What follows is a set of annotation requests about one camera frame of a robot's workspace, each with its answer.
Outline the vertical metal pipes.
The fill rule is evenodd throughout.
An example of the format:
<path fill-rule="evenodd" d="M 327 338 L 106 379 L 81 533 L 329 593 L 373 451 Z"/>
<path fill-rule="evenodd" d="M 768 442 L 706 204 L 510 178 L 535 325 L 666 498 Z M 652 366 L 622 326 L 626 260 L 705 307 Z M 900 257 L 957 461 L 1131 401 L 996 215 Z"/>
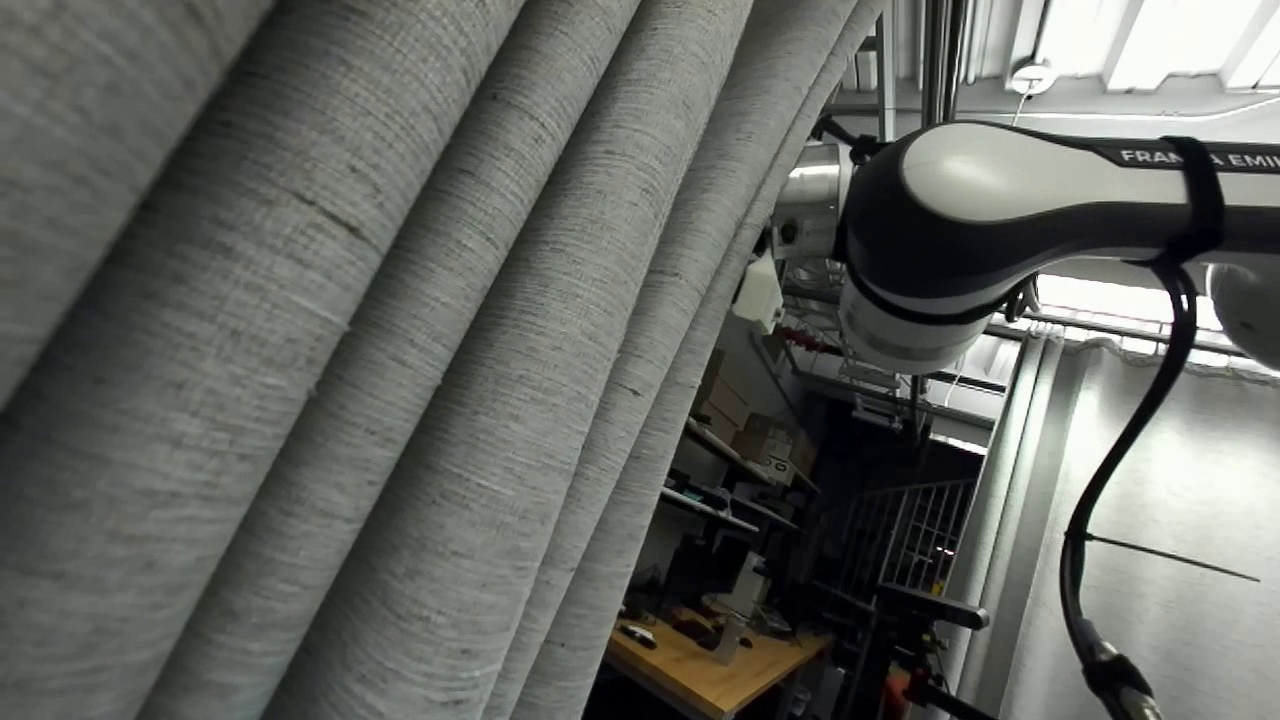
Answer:
<path fill-rule="evenodd" d="M 922 0 L 922 126 L 957 114 L 972 0 Z"/>

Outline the grey pleated fabric curtain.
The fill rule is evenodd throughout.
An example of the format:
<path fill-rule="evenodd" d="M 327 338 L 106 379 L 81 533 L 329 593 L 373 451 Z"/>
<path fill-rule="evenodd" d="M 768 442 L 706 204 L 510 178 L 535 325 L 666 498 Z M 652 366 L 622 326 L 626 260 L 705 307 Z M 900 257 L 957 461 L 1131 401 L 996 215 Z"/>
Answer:
<path fill-rule="evenodd" d="M 580 714 L 887 0 L 0 0 L 0 720 Z"/>

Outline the metal shelf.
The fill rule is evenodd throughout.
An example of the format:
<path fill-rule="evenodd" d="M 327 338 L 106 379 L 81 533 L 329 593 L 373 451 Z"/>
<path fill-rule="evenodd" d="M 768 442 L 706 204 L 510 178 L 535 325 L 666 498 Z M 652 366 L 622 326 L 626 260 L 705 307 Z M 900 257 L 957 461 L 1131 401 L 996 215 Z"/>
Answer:
<path fill-rule="evenodd" d="M 806 502 L 822 495 L 805 473 L 792 471 L 786 483 L 772 478 L 765 465 L 746 460 L 694 416 L 685 420 L 682 438 L 721 461 L 724 474 L 714 488 L 668 477 L 660 489 L 662 502 L 753 536 L 801 530 L 797 521 Z"/>

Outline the black stand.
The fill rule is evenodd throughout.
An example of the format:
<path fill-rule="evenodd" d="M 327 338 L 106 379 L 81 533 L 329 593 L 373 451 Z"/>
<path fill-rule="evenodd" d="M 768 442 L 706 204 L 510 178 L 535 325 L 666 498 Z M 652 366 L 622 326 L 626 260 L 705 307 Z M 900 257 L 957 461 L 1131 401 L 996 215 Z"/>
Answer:
<path fill-rule="evenodd" d="M 991 624 L 987 610 L 924 591 L 882 583 L 870 601 L 822 585 L 852 610 L 858 629 L 854 670 L 846 674 L 833 720 L 908 720 L 909 710 L 933 708 L 951 720 L 998 720 L 951 692 L 941 667 L 947 642 L 938 625 L 973 632 Z"/>

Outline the wooden table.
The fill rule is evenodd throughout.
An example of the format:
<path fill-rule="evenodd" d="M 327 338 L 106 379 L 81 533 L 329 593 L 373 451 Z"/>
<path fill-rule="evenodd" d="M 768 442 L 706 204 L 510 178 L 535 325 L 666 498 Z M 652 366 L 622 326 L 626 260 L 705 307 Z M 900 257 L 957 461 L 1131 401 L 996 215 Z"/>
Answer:
<path fill-rule="evenodd" d="M 614 623 L 605 661 L 689 720 L 739 720 L 773 688 L 780 689 L 771 720 L 787 720 L 803 670 L 829 655 L 831 634 L 803 632 L 774 638 L 753 629 L 742 634 L 728 661 L 704 650 L 660 619 Z"/>

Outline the metal railing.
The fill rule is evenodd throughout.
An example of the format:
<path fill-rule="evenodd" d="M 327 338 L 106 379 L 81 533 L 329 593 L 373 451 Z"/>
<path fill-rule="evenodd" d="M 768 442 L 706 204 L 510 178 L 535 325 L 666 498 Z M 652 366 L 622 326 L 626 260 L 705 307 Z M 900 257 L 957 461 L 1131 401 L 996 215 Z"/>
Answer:
<path fill-rule="evenodd" d="M 806 533 L 801 579 L 869 602 L 882 583 L 941 594 L 977 480 L 860 489 L 823 507 Z"/>

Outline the stack of cardboard boxes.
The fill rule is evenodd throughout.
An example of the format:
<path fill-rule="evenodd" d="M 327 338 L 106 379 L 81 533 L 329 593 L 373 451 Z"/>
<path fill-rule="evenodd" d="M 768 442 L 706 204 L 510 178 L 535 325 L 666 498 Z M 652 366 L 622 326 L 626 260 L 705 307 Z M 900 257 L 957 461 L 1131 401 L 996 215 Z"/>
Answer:
<path fill-rule="evenodd" d="M 759 398 L 764 388 L 723 348 L 713 348 L 691 416 L 744 461 L 762 468 L 771 483 L 806 480 L 817 459 L 810 436 L 796 421 L 767 411 Z"/>

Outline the skylight window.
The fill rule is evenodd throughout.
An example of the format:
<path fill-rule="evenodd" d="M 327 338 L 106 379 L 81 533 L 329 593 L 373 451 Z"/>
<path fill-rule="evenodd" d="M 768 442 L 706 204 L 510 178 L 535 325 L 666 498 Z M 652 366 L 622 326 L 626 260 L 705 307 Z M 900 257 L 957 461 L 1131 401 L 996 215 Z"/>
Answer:
<path fill-rule="evenodd" d="M 1010 22 L 1007 78 L 1034 58 L 1106 94 L 1180 78 L 1280 94 L 1280 0 L 1012 0 Z"/>

